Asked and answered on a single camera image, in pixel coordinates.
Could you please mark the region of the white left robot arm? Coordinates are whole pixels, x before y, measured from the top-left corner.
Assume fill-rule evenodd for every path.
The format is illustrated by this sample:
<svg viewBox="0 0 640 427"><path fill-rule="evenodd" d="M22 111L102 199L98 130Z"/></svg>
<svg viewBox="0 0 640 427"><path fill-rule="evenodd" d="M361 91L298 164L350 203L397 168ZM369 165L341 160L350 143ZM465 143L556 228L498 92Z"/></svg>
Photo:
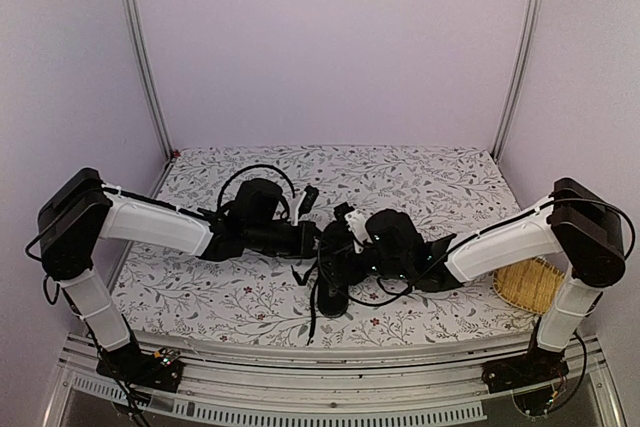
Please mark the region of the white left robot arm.
<svg viewBox="0 0 640 427"><path fill-rule="evenodd" d="M167 248L208 262L238 258L247 251L270 257L310 259L320 232L304 220L319 195L305 187L287 200L273 181L241 183L229 202L212 210L189 210L105 183L83 168L37 214L31 244L35 259L76 308L111 366L128 381L148 373L148 359L132 345L135 337L94 271L93 253L103 241Z"/></svg>

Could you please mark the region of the right aluminium frame post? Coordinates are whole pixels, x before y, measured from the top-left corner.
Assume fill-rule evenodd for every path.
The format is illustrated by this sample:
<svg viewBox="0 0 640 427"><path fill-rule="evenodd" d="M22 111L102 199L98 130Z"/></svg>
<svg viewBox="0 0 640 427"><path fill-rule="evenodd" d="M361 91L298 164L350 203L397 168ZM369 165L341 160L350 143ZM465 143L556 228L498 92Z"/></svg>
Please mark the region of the right aluminium frame post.
<svg viewBox="0 0 640 427"><path fill-rule="evenodd" d="M543 0L526 0L525 3L523 25L518 41L515 62L499 119L498 129L491 148L491 157L497 164L501 162L506 152L509 134L516 117L542 2Z"/></svg>

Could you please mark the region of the black canvas sneaker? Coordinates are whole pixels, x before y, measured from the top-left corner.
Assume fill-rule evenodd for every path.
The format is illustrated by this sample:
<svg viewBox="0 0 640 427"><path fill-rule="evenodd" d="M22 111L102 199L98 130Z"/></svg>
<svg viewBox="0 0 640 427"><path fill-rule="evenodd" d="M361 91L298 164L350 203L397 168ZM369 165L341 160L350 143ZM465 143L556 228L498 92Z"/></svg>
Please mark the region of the black canvas sneaker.
<svg viewBox="0 0 640 427"><path fill-rule="evenodd" d="M341 317L347 311L353 255L354 242L346 225L340 221L329 223L320 236L316 260L325 276L320 285L318 308L327 318Z"/></svg>

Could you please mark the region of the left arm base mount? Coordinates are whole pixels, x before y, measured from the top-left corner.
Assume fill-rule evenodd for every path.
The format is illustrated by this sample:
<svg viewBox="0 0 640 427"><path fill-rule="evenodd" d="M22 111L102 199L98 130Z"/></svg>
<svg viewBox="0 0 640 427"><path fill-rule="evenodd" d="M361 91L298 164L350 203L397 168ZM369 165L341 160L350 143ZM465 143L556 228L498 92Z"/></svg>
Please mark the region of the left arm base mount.
<svg viewBox="0 0 640 427"><path fill-rule="evenodd" d="M176 393L184 370L181 352L162 347L154 353L144 353L136 342L99 353L96 372L99 375L170 393Z"/></svg>

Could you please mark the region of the left aluminium frame post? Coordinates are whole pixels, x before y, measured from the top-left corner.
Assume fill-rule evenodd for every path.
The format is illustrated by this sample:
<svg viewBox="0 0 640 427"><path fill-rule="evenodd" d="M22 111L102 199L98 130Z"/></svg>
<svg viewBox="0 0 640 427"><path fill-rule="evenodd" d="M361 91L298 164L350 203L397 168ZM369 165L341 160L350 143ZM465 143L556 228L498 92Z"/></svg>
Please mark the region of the left aluminium frame post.
<svg viewBox="0 0 640 427"><path fill-rule="evenodd" d="M138 1L122 0L122 4L151 123L163 157L167 161L171 161L173 159L174 148L170 139L166 119L160 105L151 62L146 48Z"/></svg>

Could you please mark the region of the black shoelace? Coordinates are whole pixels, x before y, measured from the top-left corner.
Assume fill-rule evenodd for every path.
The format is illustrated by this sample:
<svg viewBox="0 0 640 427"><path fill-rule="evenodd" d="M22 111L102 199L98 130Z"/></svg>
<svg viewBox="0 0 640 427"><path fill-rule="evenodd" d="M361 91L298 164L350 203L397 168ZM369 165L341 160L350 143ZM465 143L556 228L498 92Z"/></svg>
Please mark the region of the black shoelace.
<svg viewBox="0 0 640 427"><path fill-rule="evenodd" d="M318 322L318 296L321 282L325 280L325 276L321 268L318 266L318 262L314 262L313 265L303 275L296 271L294 267L291 267L291 273L298 286L306 286L313 271L317 272L317 276L315 281L313 282L311 293L309 296L310 324L309 334L306 341L307 346L311 345L315 337Z"/></svg>

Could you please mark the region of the aluminium front rail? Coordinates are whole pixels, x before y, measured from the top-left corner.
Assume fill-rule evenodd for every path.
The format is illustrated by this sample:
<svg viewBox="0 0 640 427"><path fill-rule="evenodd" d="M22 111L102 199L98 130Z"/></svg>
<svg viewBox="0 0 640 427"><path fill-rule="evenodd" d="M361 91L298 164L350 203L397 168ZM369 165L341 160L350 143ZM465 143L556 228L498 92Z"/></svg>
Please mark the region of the aluminium front rail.
<svg viewBox="0 0 640 427"><path fill-rule="evenodd" d="M521 354L525 334L434 345L332 349L249 346L140 333L144 351L178 349L176 392L143 403L153 426L628 426L598 339L572 342L557 411L521 412L483 365Z"/></svg>

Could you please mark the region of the aluminium frame post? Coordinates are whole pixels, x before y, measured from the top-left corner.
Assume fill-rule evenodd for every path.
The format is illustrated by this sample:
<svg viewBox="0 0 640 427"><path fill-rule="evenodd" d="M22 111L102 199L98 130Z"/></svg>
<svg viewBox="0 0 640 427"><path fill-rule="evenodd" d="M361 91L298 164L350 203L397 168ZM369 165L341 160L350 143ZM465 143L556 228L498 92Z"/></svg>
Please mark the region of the aluminium frame post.
<svg viewBox="0 0 640 427"><path fill-rule="evenodd" d="M170 139L166 119L160 105L151 62L146 48L138 1L122 0L122 4L151 123L163 157L167 161L171 161L173 159L174 148Z"/></svg>
<svg viewBox="0 0 640 427"><path fill-rule="evenodd" d="M501 162L506 152L509 134L516 117L542 2L543 0L526 0L525 3L523 25L518 41L515 62L499 119L498 129L491 148L491 157L497 164Z"/></svg>

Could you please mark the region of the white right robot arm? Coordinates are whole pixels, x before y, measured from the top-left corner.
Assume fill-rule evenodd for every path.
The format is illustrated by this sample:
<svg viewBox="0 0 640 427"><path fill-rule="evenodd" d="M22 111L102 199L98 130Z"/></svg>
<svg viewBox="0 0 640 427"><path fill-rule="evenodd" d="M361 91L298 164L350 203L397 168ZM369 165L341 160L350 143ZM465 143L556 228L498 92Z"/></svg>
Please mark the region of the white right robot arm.
<svg viewBox="0 0 640 427"><path fill-rule="evenodd" d="M369 276L406 282L414 290L456 290L499 268L562 254L570 269L550 309L542 315L533 348L517 362L517 374L537 383L552 371L574 331L605 289L618 283L630 253L622 227L631 220L617 207L571 178L529 208L467 234L427 241L411 217L393 209L369 217L338 206L318 241L315 298L326 317L346 313L349 289Z"/></svg>

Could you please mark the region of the woven bamboo tray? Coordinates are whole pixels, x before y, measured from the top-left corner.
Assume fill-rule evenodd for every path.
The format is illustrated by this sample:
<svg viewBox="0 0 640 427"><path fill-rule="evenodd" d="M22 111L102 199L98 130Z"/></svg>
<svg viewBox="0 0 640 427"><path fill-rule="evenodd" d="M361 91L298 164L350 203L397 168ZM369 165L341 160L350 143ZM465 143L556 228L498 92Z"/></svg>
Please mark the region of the woven bamboo tray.
<svg viewBox="0 0 640 427"><path fill-rule="evenodd" d="M564 278L561 270L536 257L495 270L492 287L507 304L543 315L550 309Z"/></svg>

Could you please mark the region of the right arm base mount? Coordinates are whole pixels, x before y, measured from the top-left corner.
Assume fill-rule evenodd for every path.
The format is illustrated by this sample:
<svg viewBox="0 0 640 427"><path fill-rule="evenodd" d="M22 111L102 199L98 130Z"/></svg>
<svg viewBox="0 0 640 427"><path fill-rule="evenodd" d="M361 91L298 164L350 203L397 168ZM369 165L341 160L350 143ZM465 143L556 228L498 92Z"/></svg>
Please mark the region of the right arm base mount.
<svg viewBox="0 0 640 427"><path fill-rule="evenodd" d="M484 363L481 380L490 393L497 393L559 380L568 373L564 351L541 348L534 332L523 354Z"/></svg>

